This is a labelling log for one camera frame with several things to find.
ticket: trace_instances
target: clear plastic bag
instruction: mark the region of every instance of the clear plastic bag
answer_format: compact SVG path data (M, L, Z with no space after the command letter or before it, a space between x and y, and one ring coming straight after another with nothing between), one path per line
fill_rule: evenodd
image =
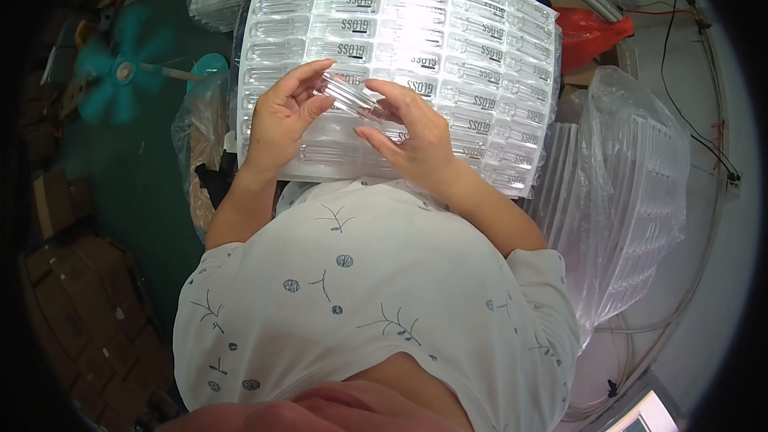
M195 231L205 243L205 232L214 216L208 191L200 187L195 167L218 170L226 135L226 91L229 72L206 76L195 84L170 125L170 139L179 159L181 184L190 205Z

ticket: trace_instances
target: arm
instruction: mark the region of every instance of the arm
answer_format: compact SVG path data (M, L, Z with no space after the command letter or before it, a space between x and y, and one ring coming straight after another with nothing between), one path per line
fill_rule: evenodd
M395 144L372 127L359 127L367 140L404 177L449 204L507 257L513 250L547 248L531 218L453 155L447 121L416 92L393 82L368 80L366 87L385 97L386 107L408 129Z
M245 242L272 220L277 171L298 154L306 128L333 105L313 94L331 65L316 60L298 66L256 101L248 157L210 221L206 250Z

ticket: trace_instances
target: stacked plastic trays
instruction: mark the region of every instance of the stacked plastic trays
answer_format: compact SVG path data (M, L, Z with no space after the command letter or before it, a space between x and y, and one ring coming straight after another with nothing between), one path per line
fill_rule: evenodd
M239 159L256 99L302 62L333 58L332 70L360 90L378 78L417 91L448 120L456 156L508 196L528 196L559 90L555 17L534 0L251 0L240 53ZM352 132L363 122L339 108L323 114L281 177L397 177ZM394 122L369 125L407 138Z
M646 293L682 238L690 153L666 108L615 67L599 68L589 94L568 100L584 108L581 121L552 124L548 160L523 209L565 259L586 345L595 325Z

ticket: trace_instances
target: red plastic bag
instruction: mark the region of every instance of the red plastic bag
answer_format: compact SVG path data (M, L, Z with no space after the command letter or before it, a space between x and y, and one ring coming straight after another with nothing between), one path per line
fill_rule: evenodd
M555 7L557 22L563 30L562 72L576 69L634 34L634 24L626 14L609 24L591 10Z

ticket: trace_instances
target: shirt sleeve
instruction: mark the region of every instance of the shirt sleeve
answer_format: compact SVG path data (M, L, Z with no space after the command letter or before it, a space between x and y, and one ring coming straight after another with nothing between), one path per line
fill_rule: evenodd
M579 334L576 313L566 293L562 256L554 250L515 250L507 257L507 264L549 347L573 377Z

